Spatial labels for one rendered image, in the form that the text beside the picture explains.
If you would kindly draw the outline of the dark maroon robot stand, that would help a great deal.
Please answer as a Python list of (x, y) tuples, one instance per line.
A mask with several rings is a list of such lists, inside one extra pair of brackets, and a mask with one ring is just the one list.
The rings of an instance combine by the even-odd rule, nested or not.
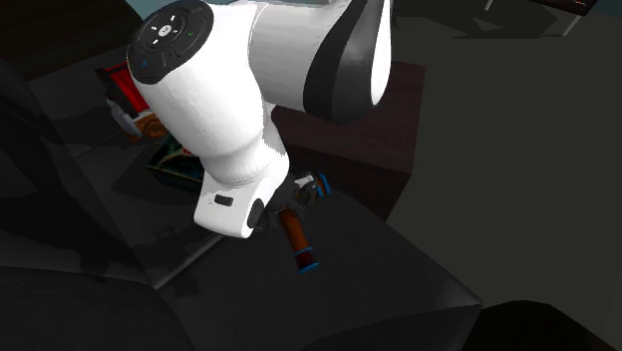
[(290, 162), (388, 219), (413, 172), (425, 75), (423, 66), (395, 62), (379, 105), (344, 125), (275, 108)]

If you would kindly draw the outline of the brown hammer with blue rings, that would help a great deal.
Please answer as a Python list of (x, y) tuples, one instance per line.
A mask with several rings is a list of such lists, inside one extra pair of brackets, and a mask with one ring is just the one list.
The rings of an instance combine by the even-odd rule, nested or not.
[[(327, 178), (322, 173), (307, 173), (305, 175), (290, 173), (289, 175), (297, 177), (313, 176), (315, 178), (315, 200), (312, 203), (318, 198), (323, 198), (331, 194), (331, 188)], [(303, 213), (298, 215), (291, 209), (284, 209), (278, 213), (280, 223), (287, 235), (290, 247), (292, 248), (293, 257), (299, 273), (306, 273), (319, 266), (314, 256), (313, 247), (309, 244), (304, 234), (302, 225)]]

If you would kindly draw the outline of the dark green flat box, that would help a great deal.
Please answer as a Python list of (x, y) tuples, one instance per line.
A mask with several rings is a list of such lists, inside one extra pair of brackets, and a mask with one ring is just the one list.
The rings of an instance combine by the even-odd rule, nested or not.
[(204, 168), (200, 159), (169, 135), (147, 162), (146, 168), (160, 182), (190, 192), (200, 192)]

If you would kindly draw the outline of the dark table with thin legs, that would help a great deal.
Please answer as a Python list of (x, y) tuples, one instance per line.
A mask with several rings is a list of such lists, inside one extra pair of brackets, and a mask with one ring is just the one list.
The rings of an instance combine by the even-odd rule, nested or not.
[(566, 37), (599, 0), (486, 0), (478, 32), (490, 39)]

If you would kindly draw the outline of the red white brown toy figure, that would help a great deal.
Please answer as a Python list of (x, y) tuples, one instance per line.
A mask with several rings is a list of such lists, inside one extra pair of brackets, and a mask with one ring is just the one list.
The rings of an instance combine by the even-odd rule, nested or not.
[(111, 68), (99, 68), (95, 73), (105, 87), (106, 102), (113, 119), (131, 140), (161, 139), (166, 128), (139, 93), (127, 62)]

